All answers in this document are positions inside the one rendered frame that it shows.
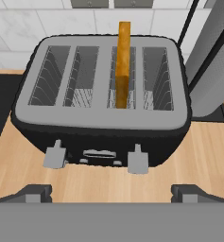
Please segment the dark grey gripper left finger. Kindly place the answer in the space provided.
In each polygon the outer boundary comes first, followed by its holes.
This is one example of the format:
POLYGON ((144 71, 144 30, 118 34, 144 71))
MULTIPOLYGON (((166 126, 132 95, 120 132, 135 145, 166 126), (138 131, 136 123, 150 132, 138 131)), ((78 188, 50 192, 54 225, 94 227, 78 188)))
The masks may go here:
POLYGON ((28 184, 17 193, 0 198, 0 203, 48 203, 52 201, 51 193, 51 184, 28 184))

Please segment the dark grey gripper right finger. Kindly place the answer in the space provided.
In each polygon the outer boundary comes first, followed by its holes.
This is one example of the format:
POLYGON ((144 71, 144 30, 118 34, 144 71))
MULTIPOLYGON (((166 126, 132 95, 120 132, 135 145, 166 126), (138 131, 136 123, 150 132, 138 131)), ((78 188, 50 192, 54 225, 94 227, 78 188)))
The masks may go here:
POLYGON ((177 203, 209 203, 224 202, 220 198, 206 193, 195 184, 173 184, 171 186, 171 202, 177 203))

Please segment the grey toaster lever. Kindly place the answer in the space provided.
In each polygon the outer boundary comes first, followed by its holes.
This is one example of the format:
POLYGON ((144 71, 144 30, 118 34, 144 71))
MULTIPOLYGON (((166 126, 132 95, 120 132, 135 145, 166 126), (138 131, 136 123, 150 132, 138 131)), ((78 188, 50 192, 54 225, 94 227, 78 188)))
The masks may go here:
POLYGON ((148 172, 148 154, 136 144, 135 149, 128 153, 128 172, 130 174, 146 174, 148 172))
POLYGON ((66 148, 61 146, 61 140, 57 140, 53 147, 46 150, 43 166, 59 169, 64 167, 66 148))

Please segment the black and grey four-slot toaster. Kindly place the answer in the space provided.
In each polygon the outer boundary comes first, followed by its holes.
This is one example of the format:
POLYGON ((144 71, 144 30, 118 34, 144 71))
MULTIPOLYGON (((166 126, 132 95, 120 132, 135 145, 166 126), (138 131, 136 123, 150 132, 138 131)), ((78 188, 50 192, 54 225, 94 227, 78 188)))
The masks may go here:
POLYGON ((114 35, 57 35, 35 47, 11 107, 15 128, 41 152, 57 140, 64 163, 128 167, 136 144, 148 167, 164 163, 191 125, 191 100, 178 44, 130 38, 126 109, 115 106, 114 35))

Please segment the brown bread slice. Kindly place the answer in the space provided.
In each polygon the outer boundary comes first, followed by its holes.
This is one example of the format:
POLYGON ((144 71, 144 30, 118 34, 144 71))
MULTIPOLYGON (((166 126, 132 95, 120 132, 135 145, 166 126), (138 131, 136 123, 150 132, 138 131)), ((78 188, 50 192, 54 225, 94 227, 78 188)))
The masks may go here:
POLYGON ((115 68, 115 105, 126 109, 129 94, 130 22, 120 22, 115 68))

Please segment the black hob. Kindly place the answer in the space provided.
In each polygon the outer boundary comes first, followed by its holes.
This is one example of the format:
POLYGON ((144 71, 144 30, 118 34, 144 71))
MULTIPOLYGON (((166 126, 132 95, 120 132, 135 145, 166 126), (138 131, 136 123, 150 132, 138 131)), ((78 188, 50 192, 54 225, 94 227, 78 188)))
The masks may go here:
POLYGON ((0 74, 0 136, 6 124, 11 105, 18 91, 22 76, 0 74))

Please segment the grey fridge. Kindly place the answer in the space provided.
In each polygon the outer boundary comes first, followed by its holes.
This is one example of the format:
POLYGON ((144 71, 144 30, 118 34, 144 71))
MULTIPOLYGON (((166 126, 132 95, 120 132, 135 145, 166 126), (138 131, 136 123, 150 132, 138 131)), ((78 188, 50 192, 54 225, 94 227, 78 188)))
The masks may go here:
POLYGON ((224 103, 224 0, 215 0, 185 71, 192 116, 212 114, 224 103))

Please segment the grey cupboard door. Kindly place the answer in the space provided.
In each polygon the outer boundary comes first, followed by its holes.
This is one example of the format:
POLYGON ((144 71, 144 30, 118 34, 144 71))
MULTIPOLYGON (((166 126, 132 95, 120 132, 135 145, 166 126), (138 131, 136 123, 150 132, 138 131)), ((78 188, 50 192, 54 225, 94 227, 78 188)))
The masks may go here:
POLYGON ((116 9, 151 9, 153 0, 113 0, 116 9))
POLYGON ((73 9, 107 9, 109 0, 70 0, 73 9))

